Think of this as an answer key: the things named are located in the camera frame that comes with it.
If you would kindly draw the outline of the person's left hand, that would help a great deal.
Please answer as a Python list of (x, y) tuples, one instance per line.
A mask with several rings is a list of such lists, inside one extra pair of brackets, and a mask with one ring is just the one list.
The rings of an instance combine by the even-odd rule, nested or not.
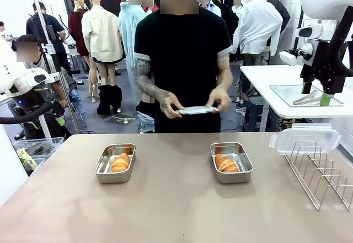
[(215, 107), (213, 112), (226, 111), (231, 105), (228, 93), (221, 87), (216, 87), (211, 91), (206, 106), (213, 107), (215, 104), (217, 104), (217, 107)]

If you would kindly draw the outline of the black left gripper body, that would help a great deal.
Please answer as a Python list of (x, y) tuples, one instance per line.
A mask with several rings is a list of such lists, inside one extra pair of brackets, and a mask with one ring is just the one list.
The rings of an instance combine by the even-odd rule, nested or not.
[(64, 115), (65, 109), (61, 106), (61, 104), (54, 100), (51, 103), (51, 111), (50, 111), (56, 118), (60, 118)]

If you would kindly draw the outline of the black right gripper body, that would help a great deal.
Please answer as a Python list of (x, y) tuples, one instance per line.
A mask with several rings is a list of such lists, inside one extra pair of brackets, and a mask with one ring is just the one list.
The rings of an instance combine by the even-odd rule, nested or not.
[(303, 55), (303, 67), (300, 77), (303, 81), (313, 82), (319, 80), (324, 93), (341, 93), (345, 77), (338, 75), (329, 64), (327, 41), (308, 40), (301, 48), (299, 54)]

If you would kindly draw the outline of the person's right hand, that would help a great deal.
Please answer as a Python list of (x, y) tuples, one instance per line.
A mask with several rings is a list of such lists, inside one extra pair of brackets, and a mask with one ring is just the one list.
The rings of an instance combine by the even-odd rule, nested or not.
[(161, 111), (169, 119), (182, 118), (181, 114), (177, 110), (182, 110), (184, 107), (181, 105), (177, 97), (169, 92), (163, 91), (162, 98), (159, 101)]

